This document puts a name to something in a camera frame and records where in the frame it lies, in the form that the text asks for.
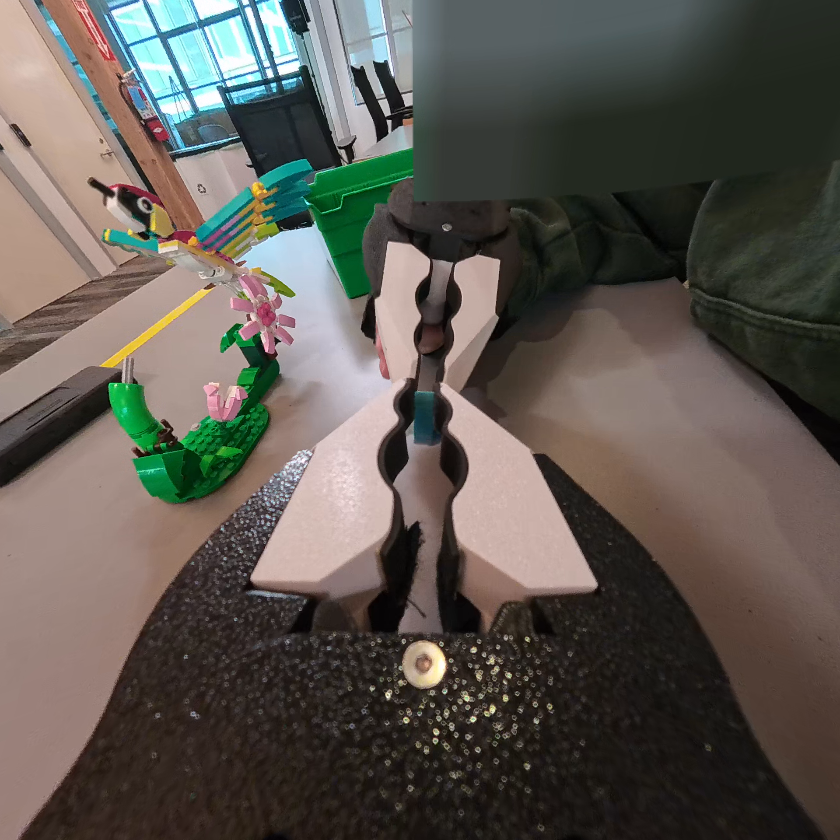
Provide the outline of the teal and white lego piece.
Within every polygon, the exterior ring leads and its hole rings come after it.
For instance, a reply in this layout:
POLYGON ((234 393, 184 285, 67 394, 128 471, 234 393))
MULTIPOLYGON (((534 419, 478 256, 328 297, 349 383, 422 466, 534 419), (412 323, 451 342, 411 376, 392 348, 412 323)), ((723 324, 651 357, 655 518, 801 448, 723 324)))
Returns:
POLYGON ((415 445, 435 446, 440 441, 436 426, 436 394, 414 393, 413 439, 415 445))

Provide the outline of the person's green sweatshirt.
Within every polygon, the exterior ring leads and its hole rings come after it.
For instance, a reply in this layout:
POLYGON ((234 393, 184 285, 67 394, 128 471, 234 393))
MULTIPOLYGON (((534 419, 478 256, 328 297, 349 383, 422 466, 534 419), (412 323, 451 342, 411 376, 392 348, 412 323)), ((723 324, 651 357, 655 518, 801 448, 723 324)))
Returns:
POLYGON ((839 162, 714 181, 692 230, 696 324, 839 457, 839 162))

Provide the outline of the red wall sign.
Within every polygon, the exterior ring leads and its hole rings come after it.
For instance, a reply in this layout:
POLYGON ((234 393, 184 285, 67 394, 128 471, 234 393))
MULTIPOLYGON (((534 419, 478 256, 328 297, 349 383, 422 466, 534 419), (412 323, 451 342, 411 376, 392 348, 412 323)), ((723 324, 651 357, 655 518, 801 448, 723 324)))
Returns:
POLYGON ((88 3, 86 1, 73 0, 71 1, 71 5, 75 9, 80 21, 87 30, 91 42, 94 46, 96 46, 96 49, 98 50, 98 53, 100 54, 101 58, 104 61, 110 62, 112 64, 117 63, 117 57, 112 51, 109 40, 107 36, 105 36, 95 14, 92 12, 88 3))

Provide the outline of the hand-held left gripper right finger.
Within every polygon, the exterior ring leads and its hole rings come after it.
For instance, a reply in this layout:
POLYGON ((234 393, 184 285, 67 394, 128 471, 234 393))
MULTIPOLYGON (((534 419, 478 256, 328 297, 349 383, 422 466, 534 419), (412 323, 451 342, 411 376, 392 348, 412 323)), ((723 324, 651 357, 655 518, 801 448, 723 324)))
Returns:
POLYGON ((437 558, 443 630, 486 631, 507 603, 595 592, 530 448, 447 384, 436 388, 436 426, 452 485, 437 558))

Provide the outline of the white recycling bin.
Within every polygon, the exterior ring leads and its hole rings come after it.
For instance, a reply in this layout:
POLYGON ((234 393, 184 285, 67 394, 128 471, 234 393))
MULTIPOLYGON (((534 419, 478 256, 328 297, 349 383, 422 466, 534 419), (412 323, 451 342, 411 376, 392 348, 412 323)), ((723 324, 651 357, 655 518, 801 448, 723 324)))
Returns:
POLYGON ((258 180, 240 142, 175 155, 173 162, 204 221, 258 180))

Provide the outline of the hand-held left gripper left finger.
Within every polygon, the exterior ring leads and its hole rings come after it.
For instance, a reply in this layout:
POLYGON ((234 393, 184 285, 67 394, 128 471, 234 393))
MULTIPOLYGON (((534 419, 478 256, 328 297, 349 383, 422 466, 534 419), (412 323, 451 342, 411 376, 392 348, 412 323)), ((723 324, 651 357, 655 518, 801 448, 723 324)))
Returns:
POLYGON ((394 381, 318 442, 251 574, 254 589, 337 603, 363 627, 398 629, 421 543, 394 486, 415 390, 413 378, 394 381))

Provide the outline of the black flat tray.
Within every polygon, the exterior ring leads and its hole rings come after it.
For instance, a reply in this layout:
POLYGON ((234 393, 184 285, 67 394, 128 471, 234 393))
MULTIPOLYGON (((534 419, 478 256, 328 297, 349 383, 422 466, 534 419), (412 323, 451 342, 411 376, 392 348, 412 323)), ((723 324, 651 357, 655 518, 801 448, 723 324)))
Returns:
POLYGON ((117 368, 90 366, 59 383, 1 423, 1 485, 49 455, 110 408, 117 368))

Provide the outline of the red fire extinguisher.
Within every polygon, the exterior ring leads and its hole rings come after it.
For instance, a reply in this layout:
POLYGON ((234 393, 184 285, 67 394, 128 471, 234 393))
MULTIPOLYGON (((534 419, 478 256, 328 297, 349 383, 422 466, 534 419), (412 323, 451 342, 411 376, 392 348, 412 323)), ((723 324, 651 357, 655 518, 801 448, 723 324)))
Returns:
POLYGON ((132 109, 150 138, 160 143, 169 142, 170 134, 157 111, 152 107, 134 70, 127 70, 119 76, 119 89, 122 98, 132 109))

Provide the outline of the lego bird and flower model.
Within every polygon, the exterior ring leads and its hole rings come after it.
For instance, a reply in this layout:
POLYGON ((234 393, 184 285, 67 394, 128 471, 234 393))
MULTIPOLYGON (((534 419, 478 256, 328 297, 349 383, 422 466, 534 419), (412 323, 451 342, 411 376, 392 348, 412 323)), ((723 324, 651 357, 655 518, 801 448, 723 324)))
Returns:
POLYGON ((207 383, 207 415, 183 436, 154 417, 144 387, 134 375, 134 359, 120 364, 122 380, 108 387, 112 413, 133 442, 133 466, 152 497, 181 503, 209 496, 232 478, 268 428, 263 396, 277 381, 278 345, 291 345, 296 320, 281 310, 295 292, 258 267, 249 267, 248 252, 278 235, 282 223, 307 209, 307 161, 290 162, 258 176, 245 190, 196 229, 178 229, 161 199, 126 184, 108 185, 95 178, 89 186, 125 230, 105 228, 105 245, 137 256, 151 256, 168 266, 198 275, 207 286, 230 293, 230 307, 240 322, 228 329, 220 352, 237 348, 245 366, 224 392, 207 383))

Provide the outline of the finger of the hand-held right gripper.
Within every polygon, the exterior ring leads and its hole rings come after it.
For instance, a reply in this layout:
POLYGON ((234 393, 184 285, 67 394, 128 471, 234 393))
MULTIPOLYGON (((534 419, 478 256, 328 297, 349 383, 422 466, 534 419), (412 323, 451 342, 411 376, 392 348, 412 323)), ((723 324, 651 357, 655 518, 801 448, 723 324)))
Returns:
POLYGON ((374 315, 392 382, 417 377, 422 331, 417 293, 427 287, 431 273, 431 260, 413 245, 388 243, 374 315))
POLYGON ((463 390, 497 326, 500 266, 498 259, 487 256, 472 256, 455 264, 449 286, 458 294, 438 377, 453 391, 463 390))

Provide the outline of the yellow tape strip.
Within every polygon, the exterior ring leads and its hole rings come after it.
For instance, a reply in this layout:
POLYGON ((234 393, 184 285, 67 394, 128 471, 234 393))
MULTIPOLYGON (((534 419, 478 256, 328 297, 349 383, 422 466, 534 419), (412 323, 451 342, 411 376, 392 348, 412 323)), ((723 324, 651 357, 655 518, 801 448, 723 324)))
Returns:
POLYGON ((166 313, 157 322, 144 330, 138 337, 124 345, 119 351, 107 358, 104 362, 101 362, 99 366, 103 369, 116 368, 119 364, 135 354, 139 348, 143 347, 147 342, 151 341, 156 335, 161 333, 165 328, 173 324, 174 321, 179 319, 197 303, 207 297, 213 289, 213 286, 207 286, 195 292, 179 306, 166 313))

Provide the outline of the person's right forearm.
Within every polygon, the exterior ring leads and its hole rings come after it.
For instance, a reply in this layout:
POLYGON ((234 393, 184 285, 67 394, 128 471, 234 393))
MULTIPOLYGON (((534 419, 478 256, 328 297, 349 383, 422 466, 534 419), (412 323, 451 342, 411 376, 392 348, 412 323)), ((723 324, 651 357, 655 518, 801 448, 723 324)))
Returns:
POLYGON ((590 285, 686 279, 686 258, 710 182, 522 200, 511 206, 521 272, 512 317, 551 293, 590 285))

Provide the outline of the black chair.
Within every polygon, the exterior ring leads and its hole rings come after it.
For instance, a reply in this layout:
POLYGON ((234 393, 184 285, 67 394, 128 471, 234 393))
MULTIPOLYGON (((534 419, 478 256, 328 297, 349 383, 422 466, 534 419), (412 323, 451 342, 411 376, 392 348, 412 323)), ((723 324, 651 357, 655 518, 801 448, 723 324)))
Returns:
POLYGON ((411 124, 413 122, 413 106, 406 104, 404 101, 389 63, 387 61, 373 61, 372 66, 390 108, 389 114, 385 117, 390 130, 400 128, 405 123, 411 124))
POLYGON ((362 101, 373 122, 375 140, 379 142, 389 133, 382 107, 375 96, 371 81, 367 76, 365 68, 351 66, 350 71, 353 77, 353 83, 357 91, 360 93, 362 101))

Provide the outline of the white door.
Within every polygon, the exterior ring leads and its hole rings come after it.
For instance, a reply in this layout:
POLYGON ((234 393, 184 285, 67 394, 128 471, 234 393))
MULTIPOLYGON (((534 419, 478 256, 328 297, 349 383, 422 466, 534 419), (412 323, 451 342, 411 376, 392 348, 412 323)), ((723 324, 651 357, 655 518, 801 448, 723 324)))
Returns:
POLYGON ((35 2, 1 2, 1 312, 22 319, 135 258, 88 183, 137 180, 35 2))

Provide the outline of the green plastic bin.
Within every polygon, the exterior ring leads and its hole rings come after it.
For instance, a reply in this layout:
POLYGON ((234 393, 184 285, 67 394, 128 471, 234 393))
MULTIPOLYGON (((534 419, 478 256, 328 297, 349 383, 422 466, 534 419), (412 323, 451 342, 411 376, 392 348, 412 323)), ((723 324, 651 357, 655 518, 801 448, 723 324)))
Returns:
POLYGON ((375 206, 386 204, 393 187, 411 176, 412 148, 316 174, 306 202, 349 299, 371 291, 362 240, 375 206))

